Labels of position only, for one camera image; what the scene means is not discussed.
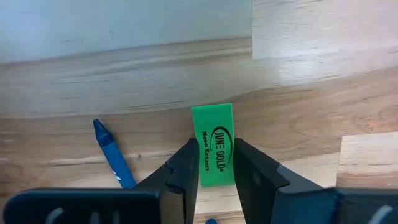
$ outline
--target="wood grain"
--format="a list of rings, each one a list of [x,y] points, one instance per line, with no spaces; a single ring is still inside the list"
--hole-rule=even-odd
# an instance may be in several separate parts
[[[398,132],[344,136],[338,185],[398,188]]]
[[[262,60],[251,54],[251,39],[240,38],[0,64],[0,118],[186,108],[398,64],[398,47]]]
[[[398,128],[397,72],[398,68],[392,68],[231,98],[236,137],[299,174],[324,186],[332,185],[342,136]],[[95,142],[93,118],[102,119],[118,138],[138,180],[193,136],[189,108],[101,116],[2,118],[2,200],[19,190],[39,186],[116,187]],[[221,218],[239,222],[239,213],[235,213],[239,209],[234,187],[199,189],[197,220],[220,213]]]
[[[253,58],[394,48],[397,7],[395,0],[253,0]]]
[[[0,63],[40,60],[250,37],[251,1],[1,1],[0,27]]]

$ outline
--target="wooden board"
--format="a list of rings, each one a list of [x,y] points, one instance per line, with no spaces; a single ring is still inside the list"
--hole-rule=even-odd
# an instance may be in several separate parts
[[[398,128],[397,72],[398,68],[392,68],[231,98],[236,136],[299,174],[330,185],[335,180],[335,168],[329,167],[337,165],[342,136]],[[93,118],[102,119],[118,138],[138,180],[193,136],[190,108],[100,116],[2,118],[2,201],[19,190],[39,186],[116,187],[94,139]],[[234,187],[200,189],[197,220],[212,215],[224,217],[226,223],[229,219],[241,220],[237,199]]]
[[[253,0],[253,58],[395,47],[397,7],[395,0]]]
[[[242,38],[0,64],[0,118],[186,108],[398,65],[398,46],[263,60],[251,54],[251,39]]]
[[[344,136],[338,185],[398,188],[397,148],[398,132]]]
[[[251,1],[1,1],[0,27],[0,63],[31,61],[250,37]]]

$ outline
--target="blue object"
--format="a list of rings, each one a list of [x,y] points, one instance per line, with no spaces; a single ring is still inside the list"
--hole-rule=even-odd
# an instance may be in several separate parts
[[[215,220],[214,218],[211,218],[209,220],[206,221],[206,224],[217,224],[217,220]]]
[[[116,179],[119,181],[122,188],[133,188],[136,185],[136,181],[130,172],[129,166],[124,160],[123,155],[120,153],[112,134],[98,119],[95,119],[93,124],[95,137],[104,152],[106,160],[110,164]]]

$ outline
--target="eraser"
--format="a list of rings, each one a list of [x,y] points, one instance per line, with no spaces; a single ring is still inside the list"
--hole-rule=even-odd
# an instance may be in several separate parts
[[[234,184],[232,104],[193,107],[192,118],[199,143],[201,186]]]

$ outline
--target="black plastic part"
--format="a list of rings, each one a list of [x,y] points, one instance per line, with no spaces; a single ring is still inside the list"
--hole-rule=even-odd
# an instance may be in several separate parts
[[[198,186],[198,143],[189,140],[133,189],[33,189],[4,209],[5,223],[191,224]]]
[[[235,139],[234,176],[247,224],[270,223],[277,189],[289,184],[279,163],[242,139]]]
[[[323,189],[242,139],[234,174],[247,224],[398,223],[398,190]]]

